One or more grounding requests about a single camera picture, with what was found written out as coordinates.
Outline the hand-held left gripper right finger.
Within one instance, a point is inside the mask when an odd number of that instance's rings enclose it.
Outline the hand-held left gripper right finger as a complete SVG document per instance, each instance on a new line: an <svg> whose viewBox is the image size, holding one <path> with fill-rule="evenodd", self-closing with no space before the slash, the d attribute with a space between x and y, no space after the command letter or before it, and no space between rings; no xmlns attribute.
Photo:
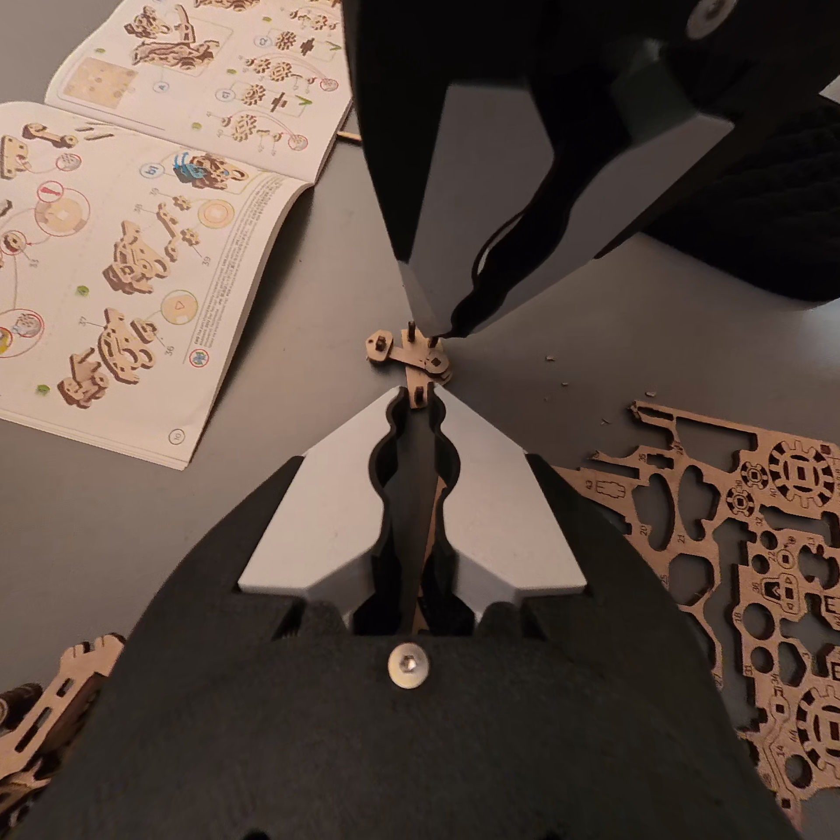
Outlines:
<svg viewBox="0 0 840 840"><path fill-rule="evenodd" d="M525 450L445 389L430 393L429 423L430 633L471 635L495 604L582 593L585 576Z"/></svg>

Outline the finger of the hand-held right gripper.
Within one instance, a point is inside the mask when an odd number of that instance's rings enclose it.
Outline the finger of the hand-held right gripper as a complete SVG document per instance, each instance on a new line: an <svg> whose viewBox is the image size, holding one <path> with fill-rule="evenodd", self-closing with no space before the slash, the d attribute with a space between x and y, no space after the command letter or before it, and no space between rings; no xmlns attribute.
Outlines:
<svg viewBox="0 0 840 840"><path fill-rule="evenodd" d="M733 130L690 101L654 38L622 38L563 76L533 73L528 92L552 161L525 207L479 248L452 338L537 297L548 285L532 278L550 257L566 277L609 249Z"/></svg>
<svg viewBox="0 0 840 840"><path fill-rule="evenodd" d="M515 227L553 162L532 91L454 83L446 91L402 281L417 327L452 333L491 250Z"/></svg>

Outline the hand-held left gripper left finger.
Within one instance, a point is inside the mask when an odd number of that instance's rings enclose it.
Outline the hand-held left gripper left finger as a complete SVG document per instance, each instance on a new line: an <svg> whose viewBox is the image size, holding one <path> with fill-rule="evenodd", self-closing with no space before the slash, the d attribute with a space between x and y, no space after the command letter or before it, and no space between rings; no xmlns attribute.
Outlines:
<svg viewBox="0 0 840 840"><path fill-rule="evenodd" d="M392 634L401 622L403 575L384 489L398 467L403 430L397 386L312 446L239 590L326 602L357 634Z"/></svg>

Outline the small wooden model assembly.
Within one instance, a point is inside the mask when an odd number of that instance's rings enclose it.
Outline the small wooden model assembly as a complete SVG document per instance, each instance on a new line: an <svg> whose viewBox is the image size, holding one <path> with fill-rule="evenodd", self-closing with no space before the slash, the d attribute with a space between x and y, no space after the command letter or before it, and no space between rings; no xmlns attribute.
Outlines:
<svg viewBox="0 0 840 840"><path fill-rule="evenodd" d="M401 331L399 342L387 330L378 330L364 343L366 357L372 364L396 362L403 365L409 403L413 410L428 405L431 384L446 385L452 378L449 358L443 342L438 337L427 338L409 321Z"/></svg>

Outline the wooden laser-cut parts sheet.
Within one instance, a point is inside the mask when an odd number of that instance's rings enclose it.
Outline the wooden laser-cut parts sheet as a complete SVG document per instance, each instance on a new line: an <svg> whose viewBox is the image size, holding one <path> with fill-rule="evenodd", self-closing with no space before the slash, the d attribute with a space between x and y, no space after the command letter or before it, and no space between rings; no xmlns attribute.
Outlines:
<svg viewBox="0 0 840 840"><path fill-rule="evenodd" d="M430 669L388 689L405 784L432 838L801 838L802 801L838 786L838 551L764 509L838 513L838 447L752 438L729 469L671 436L608 458L630 476L528 460L586 580L495 604L471 635L425 635Z"/></svg>

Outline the large partly assembled wooden model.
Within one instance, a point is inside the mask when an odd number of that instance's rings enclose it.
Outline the large partly assembled wooden model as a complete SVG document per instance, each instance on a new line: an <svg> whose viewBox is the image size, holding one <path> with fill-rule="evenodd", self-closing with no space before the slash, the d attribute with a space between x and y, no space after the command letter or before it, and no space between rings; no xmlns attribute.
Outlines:
<svg viewBox="0 0 840 840"><path fill-rule="evenodd" d="M1 695L1 828L5 837L65 763L124 648L109 633L69 647L47 685Z"/></svg>

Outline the open instruction booklet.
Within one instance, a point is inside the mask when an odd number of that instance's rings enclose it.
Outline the open instruction booklet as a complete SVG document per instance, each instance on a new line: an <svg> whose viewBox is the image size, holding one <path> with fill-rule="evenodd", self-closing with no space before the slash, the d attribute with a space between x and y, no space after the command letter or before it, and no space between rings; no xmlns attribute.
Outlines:
<svg viewBox="0 0 840 840"><path fill-rule="evenodd" d="M2 104L2 419L183 470L350 106L337 1L122 2Z"/></svg>

